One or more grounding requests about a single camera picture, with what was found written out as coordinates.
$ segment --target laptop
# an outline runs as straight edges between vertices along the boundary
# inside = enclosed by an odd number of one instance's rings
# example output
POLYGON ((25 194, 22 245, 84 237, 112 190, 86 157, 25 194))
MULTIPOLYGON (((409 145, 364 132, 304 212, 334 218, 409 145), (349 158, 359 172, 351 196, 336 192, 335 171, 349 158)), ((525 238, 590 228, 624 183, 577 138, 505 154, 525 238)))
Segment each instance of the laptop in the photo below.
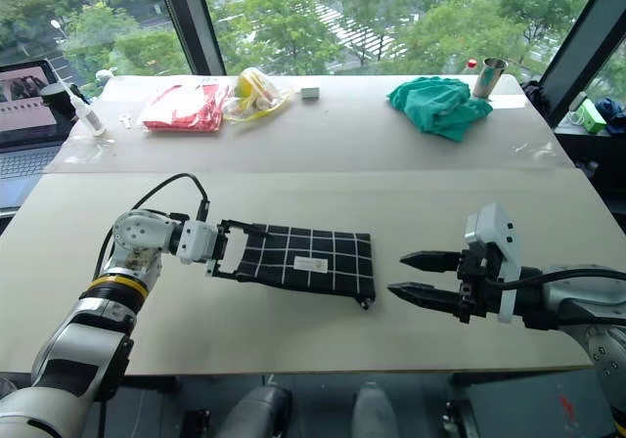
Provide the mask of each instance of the laptop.
POLYGON ((69 134, 39 97, 56 81, 45 60, 0 66, 0 216, 17 211, 69 134))

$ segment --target dropper bottle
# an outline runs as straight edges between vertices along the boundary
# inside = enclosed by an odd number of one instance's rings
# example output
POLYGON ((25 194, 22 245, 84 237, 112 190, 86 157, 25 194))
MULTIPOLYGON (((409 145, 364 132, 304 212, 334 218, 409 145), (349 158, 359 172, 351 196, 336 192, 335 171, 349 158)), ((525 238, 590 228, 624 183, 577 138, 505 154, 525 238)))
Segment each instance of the dropper bottle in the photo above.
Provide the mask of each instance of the dropper bottle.
POLYGON ((85 125, 94 137, 98 137, 105 133, 107 127, 102 123, 98 115, 91 109, 91 106, 84 103, 82 99, 73 94, 69 88, 66 88, 69 94, 69 102, 76 110, 76 116, 85 125))

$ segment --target yellow plastic bag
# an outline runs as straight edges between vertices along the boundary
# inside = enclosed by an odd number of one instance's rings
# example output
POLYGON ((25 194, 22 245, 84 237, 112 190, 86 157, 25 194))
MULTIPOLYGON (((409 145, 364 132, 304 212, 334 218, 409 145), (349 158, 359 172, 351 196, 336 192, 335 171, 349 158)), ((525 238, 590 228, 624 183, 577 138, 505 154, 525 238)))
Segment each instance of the yellow plastic bag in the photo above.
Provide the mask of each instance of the yellow plastic bag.
POLYGON ((258 68, 246 68, 237 77, 233 97, 226 100, 226 120, 246 122, 269 115, 287 102, 290 90, 279 90, 258 68))

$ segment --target window frame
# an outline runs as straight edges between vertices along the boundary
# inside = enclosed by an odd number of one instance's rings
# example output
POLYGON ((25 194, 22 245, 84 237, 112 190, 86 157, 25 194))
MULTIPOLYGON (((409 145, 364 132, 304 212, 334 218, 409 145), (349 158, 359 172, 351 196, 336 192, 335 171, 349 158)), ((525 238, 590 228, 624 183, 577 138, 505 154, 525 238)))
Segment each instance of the window frame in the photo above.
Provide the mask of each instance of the window frame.
MULTIPOLYGON (((194 74, 225 75, 204 0, 165 0, 194 74)), ((546 120, 556 127, 626 34, 626 0, 589 0, 540 79, 550 102, 546 120)))

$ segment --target metal tumbler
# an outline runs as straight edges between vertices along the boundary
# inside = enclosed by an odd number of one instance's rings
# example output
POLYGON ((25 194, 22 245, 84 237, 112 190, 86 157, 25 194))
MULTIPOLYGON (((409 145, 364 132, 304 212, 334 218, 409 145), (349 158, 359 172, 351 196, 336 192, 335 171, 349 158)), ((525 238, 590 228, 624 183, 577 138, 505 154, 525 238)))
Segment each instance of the metal tumbler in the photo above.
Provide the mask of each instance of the metal tumbler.
POLYGON ((485 59, 482 71, 473 86, 472 95, 476 98, 487 99, 507 66, 509 64, 502 59, 495 57, 485 59))

